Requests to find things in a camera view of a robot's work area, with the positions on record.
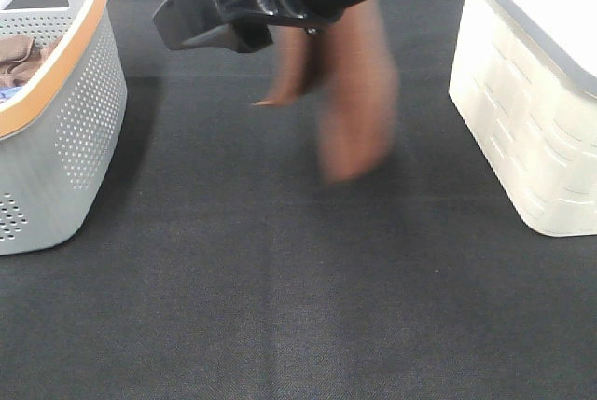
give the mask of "brown cloth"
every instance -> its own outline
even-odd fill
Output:
[[[24,34],[0,38],[0,88],[14,88],[27,83],[61,39],[59,37],[39,48],[32,37]]]

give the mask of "black fabric surface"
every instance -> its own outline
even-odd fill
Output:
[[[325,187],[323,95],[272,50],[171,53],[110,0],[129,86],[79,233],[0,258],[3,399],[593,399],[597,239],[518,218],[448,94],[463,0],[382,0],[396,150]]]

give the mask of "brown fabric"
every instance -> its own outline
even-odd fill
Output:
[[[23,34],[0,39],[0,88],[14,88],[27,83],[61,39],[55,39],[42,49],[33,38]]]

